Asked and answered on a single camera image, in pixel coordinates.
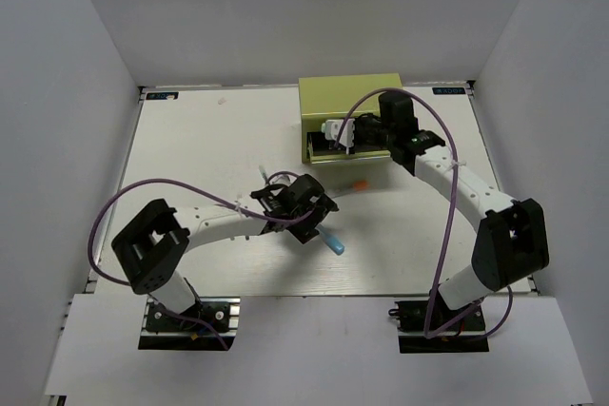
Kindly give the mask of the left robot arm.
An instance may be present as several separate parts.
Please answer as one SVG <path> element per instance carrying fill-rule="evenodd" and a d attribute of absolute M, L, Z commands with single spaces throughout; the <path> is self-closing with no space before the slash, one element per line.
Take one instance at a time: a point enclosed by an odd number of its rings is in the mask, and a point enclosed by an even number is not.
<path fill-rule="evenodd" d="M 185 253 L 222 240 L 283 231 L 305 244 L 321 234 L 319 226 L 326 216 L 339 210 L 309 174 L 290 183 L 275 179 L 252 191 L 246 201 L 258 203 L 260 213 L 238 202 L 209 198 L 216 204 L 176 208 L 164 199 L 153 200 L 111 242 L 134 294 L 163 305 L 182 329 L 195 326 L 202 309 L 194 289 L 178 272 Z"/>

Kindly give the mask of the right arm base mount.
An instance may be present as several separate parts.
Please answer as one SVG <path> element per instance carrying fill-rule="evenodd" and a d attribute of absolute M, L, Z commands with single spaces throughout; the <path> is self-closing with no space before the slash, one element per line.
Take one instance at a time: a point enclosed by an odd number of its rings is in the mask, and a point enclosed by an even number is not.
<path fill-rule="evenodd" d="M 486 323 L 478 306 L 467 316 L 456 317 L 465 310 L 449 310 L 441 299 L 437 299 L 431 315 L 429 332 L 433 333 L 451 321 L 433 338 L 424 336 L 423 325 L 428 300 L 400 300 L 388 310 L 388 316 L 397 323 L 398 342 L 401 354 L 474 354 L 489 351 Z"/>

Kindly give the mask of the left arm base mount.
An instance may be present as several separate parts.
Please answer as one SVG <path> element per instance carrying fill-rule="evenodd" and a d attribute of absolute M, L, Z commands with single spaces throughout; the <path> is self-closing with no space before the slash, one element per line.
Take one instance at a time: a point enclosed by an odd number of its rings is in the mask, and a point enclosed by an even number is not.
<path fill-rule="evenodd" d="M 151 351 L 223 352 L 237 336 L 241 300 L 201 298 L 189 319 L 176 319 L 164 307 L 147 299 L 138 349 Z"/>

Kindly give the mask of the blue highlighter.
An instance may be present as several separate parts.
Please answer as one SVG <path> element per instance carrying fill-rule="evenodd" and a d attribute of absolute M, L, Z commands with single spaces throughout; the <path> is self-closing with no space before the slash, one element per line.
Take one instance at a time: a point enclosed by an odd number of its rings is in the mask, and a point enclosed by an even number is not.
<path fill-rule="evenodd" d="M 317 230 L 319 232 L 319 236 L 323 240 L 324 244 L 337 256 L 341 256 L 344 253 L 345 247 L 340 242 L 340 240 L 330 233 L 325 227 L 321 224 L 317 226 Z"/>

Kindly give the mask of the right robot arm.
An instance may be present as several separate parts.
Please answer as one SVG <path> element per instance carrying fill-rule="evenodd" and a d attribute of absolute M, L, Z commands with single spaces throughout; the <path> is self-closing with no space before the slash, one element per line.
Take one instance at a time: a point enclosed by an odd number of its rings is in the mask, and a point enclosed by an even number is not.
<path fill-rule="evenodd" d="M 469 263 L 447 280 L 438 265 L 432 282 L 431 320 L 452 328 L 462 320 L 465 307 L 548 266 L 543 209 L 533 199 L 518 200 L 501 192 L 471 171 L 442 119 L 437 121 L 441 134 L 421 129 L 414 110 L 415 104 L 428 106 L 421 97 L 399 88 L 375 89 L 372 94 L 380 116 L 373 126 L 362 128 L 364 138 L 387 149 L 396 164 L 448 201 L 439 261 L 446 259 L 457 214 L 475 231 Z"/>

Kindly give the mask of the orange cap highlighter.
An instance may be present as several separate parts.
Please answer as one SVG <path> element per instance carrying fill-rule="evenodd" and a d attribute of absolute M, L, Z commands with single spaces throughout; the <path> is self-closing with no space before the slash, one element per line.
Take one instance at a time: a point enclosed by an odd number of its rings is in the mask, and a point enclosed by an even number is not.
<path fill-rule="evenodd" d="M 350 195 L 353 193 L 364 192 L 368 190 L 370 187 L 369 181 L 367 180 L 359 180 L 350 184 L 342 185 L 338 188 L 333 188 L 328 191 L 328 195 L 331 198 L 338 198 L 346 195 Z"/>

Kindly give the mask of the green metal drawer box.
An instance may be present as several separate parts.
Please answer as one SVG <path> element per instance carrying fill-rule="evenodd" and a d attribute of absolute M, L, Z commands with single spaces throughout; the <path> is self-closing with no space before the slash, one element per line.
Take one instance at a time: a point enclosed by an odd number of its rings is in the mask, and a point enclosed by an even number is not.
<path fill-rule="evenodd" d="M 377 160 L 386 149 L 356 137 L 356 118 L 380 116 L 378 97 L 352 107 L 364 95 L 383 87 L 401 87 L 397 73 L 304 77 L 298 91 L 301 113 L 301 150 L 304 164 L 337 164 Z"/>

